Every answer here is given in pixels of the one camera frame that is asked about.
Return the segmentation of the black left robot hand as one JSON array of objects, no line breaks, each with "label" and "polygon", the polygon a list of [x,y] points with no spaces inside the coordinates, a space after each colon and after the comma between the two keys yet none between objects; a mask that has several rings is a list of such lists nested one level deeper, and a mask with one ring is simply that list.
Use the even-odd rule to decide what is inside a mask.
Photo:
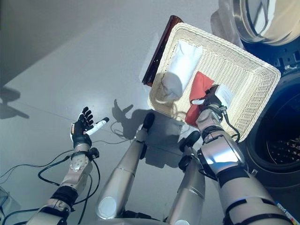
[{"label": "black left robot hand", "polygon": [[107,124],[109,120],[108,117],[104,117],[95,123],[89,107],[84,107],[77,121],[71,125],[70,138],[73,143],[73,148],[75,149],[81,144],[86,144],[90,148],[92,146],[90,136]]}]

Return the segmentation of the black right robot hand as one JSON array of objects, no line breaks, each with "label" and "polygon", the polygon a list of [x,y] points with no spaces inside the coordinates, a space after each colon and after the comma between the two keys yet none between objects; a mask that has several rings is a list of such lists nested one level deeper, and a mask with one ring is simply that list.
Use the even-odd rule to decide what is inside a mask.
[{"label": "black right robot hand", "polygon": [[216,105],[217,107],[229,108],[233,99],[233,95],[226,85],[213,85],[205,92],[204,97],[191,100],[193,105]]}]

